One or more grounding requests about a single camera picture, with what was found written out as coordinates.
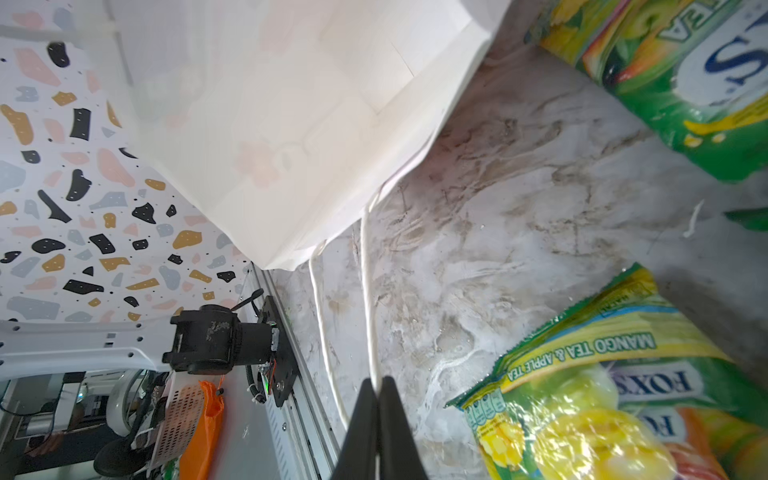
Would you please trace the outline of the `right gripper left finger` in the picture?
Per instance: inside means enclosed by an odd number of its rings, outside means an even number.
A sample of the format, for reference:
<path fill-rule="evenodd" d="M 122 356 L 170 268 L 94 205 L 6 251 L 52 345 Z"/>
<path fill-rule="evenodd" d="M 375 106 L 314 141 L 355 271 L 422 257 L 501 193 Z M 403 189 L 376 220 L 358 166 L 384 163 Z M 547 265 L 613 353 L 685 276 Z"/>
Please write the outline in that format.
<path fill-rule="evenodd" d="M 365 379 L 331 480 L 372 480 L 376 477 L 378 425 L 377 396 L 371 380 Z"/>

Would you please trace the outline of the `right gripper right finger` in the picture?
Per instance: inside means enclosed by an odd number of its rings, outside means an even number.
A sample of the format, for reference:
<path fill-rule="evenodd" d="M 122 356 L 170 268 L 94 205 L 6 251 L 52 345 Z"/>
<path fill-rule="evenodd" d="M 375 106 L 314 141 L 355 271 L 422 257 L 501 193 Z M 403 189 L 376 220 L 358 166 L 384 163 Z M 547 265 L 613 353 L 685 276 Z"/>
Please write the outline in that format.
<path fill-rule="evenodd" d="M 385 376 L 378 395 L 379 477 L 428 480 L 393 377 Z"/>

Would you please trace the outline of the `white floral paper bag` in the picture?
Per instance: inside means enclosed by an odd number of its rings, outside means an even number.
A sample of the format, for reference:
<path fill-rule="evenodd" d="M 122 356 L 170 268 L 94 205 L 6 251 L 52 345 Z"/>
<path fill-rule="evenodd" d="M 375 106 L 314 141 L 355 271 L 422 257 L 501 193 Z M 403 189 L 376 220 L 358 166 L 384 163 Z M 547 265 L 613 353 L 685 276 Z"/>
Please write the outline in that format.
<path fill-rule="evenodd" d="M 77 1 L 129 148 L 264 269 L 312 264 L 427 155 L 505 1 Z"/>

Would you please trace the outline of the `green mango tea candy bag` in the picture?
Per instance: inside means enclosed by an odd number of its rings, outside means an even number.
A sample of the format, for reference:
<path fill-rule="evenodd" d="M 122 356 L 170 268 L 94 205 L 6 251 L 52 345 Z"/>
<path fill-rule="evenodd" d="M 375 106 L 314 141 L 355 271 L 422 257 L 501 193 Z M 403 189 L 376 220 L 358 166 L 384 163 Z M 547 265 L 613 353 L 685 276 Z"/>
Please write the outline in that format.
<path fill-rule="evenodd" d="M 767 165 L 762 0 L 551 1 L 525 37 L 723 182 Z"/>

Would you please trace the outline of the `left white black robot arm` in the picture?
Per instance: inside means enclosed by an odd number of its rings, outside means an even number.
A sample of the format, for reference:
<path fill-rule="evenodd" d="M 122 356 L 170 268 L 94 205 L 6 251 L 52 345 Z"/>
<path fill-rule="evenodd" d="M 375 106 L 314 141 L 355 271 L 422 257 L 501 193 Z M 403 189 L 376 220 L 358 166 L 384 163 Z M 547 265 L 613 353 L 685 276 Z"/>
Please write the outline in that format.
<path fill-rule="evenodd" d="M 279 343 L 276 326 L 242 322 L 218 305 L 135 323 L 5 321 L 1 379 L 95 370 L 225 375 L 235 366 L 269 362 Z"/>

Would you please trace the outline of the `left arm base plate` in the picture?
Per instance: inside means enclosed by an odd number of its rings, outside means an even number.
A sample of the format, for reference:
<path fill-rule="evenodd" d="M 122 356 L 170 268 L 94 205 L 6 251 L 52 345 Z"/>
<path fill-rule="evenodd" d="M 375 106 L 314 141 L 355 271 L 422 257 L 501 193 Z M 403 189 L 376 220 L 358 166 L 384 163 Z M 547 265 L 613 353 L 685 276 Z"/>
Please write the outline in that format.
<path fill-rule="evenodd" d="M 269 385 L 276 407 L 281 408 L 293 392 L 294 383 L 299 376 L 299 367 L 289 338 L 288 324 L 274 296 L 264 297 L 261 312 L 267 322 L 276 324 L 279 331 L 274 372 L 270 376 Z"/>

